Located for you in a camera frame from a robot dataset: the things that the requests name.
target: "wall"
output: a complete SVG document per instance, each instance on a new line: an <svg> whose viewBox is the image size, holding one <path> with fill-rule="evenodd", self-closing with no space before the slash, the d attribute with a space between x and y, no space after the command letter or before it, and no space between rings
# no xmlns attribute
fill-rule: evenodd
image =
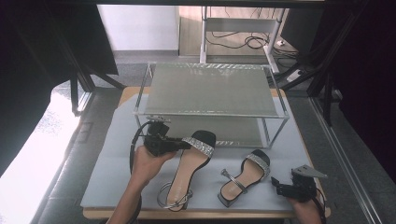
<svg viewBox="0 0 396 224"><path fill-rule="evenodd" d="M178 7L98 5L113 50L177 50Z"/></svg>

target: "stiletto heel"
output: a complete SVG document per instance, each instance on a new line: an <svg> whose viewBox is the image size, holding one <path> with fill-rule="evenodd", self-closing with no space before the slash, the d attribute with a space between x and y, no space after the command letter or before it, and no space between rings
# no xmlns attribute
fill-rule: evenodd
<svg viewBox="0 0 396 224"><path fill-rule="evenodd" d="M258 184L270 174L270 159L261 150L256 149L243 160L241 164L241 174L233 177L226 169L221 174L230 179L220 190L219 200L230 207L242 193L248 193L248 188Z"/></svg>
<svg viewBox="0 0 396 224"><path fill-rule="evenodd" d="M191 137L183 138L182 141L189 143L191 148L183 150L174 180L165 184L157 197L157 202L162 208L174 212L187 208L189 198L192 197L190 189L192 176L209 163L215 149L216 136L208 131L197 131ZM160 195L167 188L170 189L166 203L162 203Z"/></svg>

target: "glass shelf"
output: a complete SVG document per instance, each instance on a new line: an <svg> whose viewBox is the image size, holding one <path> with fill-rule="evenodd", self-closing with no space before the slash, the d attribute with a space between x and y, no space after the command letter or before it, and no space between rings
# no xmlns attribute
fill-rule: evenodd
<svg viewBox="0 0 396 224"><path fill-rule="evenodd" d="M169 121L170 137L207 130L216 134L218 146L270 148L289 114L267 77L274 78L266 65L151 63L134 114Z"/></svg>

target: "hand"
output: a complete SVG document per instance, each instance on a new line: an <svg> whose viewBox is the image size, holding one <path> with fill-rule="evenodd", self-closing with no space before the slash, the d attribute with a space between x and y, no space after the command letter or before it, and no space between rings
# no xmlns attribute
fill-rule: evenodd
<svg viewBox="0 0 396 224"><path fill-rule="evenodd" d="M134 168L126 190L108 220L110 223L126 223L133 214L140 211L138 206L143 188L160 172L163 164L172 159L176 152L166 153L161 157L153 157L145 147L138 147L134 152Z"/></svg>
<svg viewBox="0 0 396 224"><path fill-rule="evenodd" d="M154 157L146 147L138 147L134 153L134 168L132 170L131 181L141 185L141 188L145 187L160 172L163 164L175 155L176 152L168 152L160 157Z"/></svg>
<svg viewBox="0 0 396 224"><path fill-rule="evenodd" d="M295 199L288 198L288 201L293 206L297 219L302 224L321 224L319 210L312 200L300 203Z"/></svg>

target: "sandal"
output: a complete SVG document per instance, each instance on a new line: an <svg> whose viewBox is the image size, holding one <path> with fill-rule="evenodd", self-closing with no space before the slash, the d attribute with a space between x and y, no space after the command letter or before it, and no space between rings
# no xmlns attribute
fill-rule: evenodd
<svg viewBox="0 0 396 224"><path fill-rule="evenodd" d="M244 159L241 165L241 174L233 177L226 169L221 174L230 179L220 190L218 197L226 206L230 207L239 195L248 193L248 187L258 184L270 174L270 159L261 150L256 149Z"/></svg>
<svg viewBox="0 0 396 224"><path fill-rule="evenodd" d="M216 136L208 131L197 131L192 137L183 138L182 141L189 143L191 148L183 150L172 184L165 184L157 197L157 202L162 208L168 208L174 212L187 208L189 198L192 197L190 189L192 176L209 163L215 149ZM166 188L170 189L166 203L162 203L160 194Z"/></svg>

